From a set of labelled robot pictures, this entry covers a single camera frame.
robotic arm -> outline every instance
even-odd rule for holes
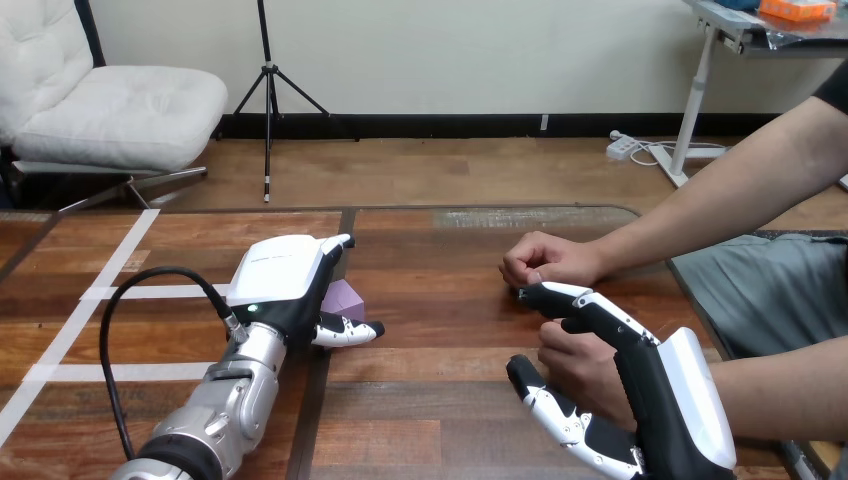
[[[567,332],[593,332],[617,350],[635,435],[581,413],[527,357],[507,364],[518,396],[561,446],[616,480],[735,478],[733,437],[694,332],[681,328],[660,343],[603,295],[574,285],[543,282],[523,289],[519,299],[548,318],[563,318]]]
[[[288,235],[253,245],[227,296],[226,352],[112,480],[232,478],[262,439],[288,348],[342,347],[381,336],[379,322],[320,311],[333,268],[353,244],[350,235]]]

white wall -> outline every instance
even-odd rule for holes
[[[703,45],[680,0],[267,0],[274,60],[336,113],[680,112]],[[263,63],[254,0],[91,0],[106,61],[220,76]],[[783,112],[838,62],[717,48],[704,111]],[[286,88],[286,112],[313,111]],[[264,111],[255,95],[246,111]]]

fist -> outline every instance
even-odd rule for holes
[[[594,333],[567,333],[558,322],[542,325],[539,339],[539,361],[548,367],[551,386],[581,410],[606,417],[628,431],[636,430],[633,410],[613,360],[614,348]]]
[[[588,287],[607,274],[592,243],[576,243],[542,232],[524,235],[498,269],[515,288],[539,282]]]

gray shorts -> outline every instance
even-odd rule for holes
[[[753,357],[848,335],[847,246],[744,235],[672,262],[734,356]]]

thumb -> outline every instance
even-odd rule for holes
[[[531,284],[539,282],[568,283],[568,272],[561,263],[546,263],[533,270],[527,279]]]

